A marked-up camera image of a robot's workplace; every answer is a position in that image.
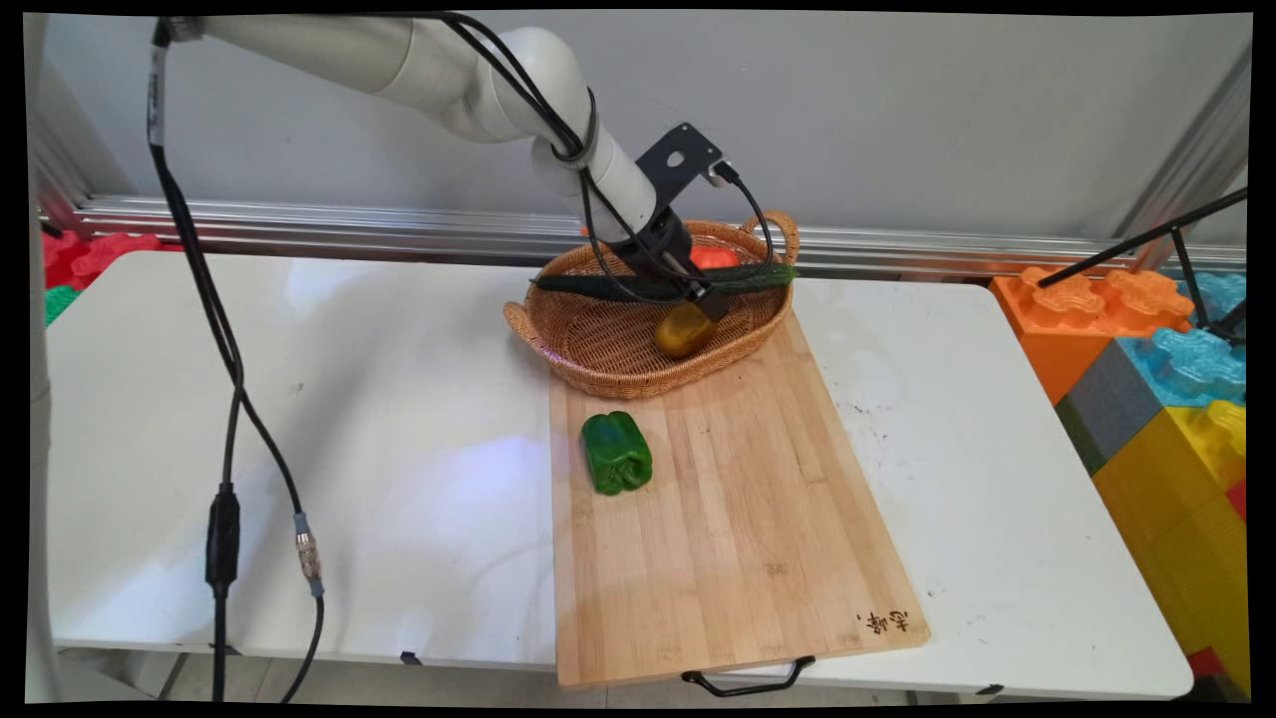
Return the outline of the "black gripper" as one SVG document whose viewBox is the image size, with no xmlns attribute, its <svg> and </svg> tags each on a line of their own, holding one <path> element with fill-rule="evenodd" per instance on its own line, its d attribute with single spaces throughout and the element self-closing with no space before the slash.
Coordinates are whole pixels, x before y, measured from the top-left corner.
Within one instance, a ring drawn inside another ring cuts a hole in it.
<svg viewBox="0 0 1276 718">
<path fill-rule="evenodd" d="M 671 207 L 662 208 L 633 237 L 624 241 L 624 265 L 649 283 L 662 284 L 669 292 L 684 292 L 695 300 L 699 312 L 708 321 L 722 321 L 729 314 L 729 295 L 711 286 L 690 261 L 690 233 Z"/>
</svg>

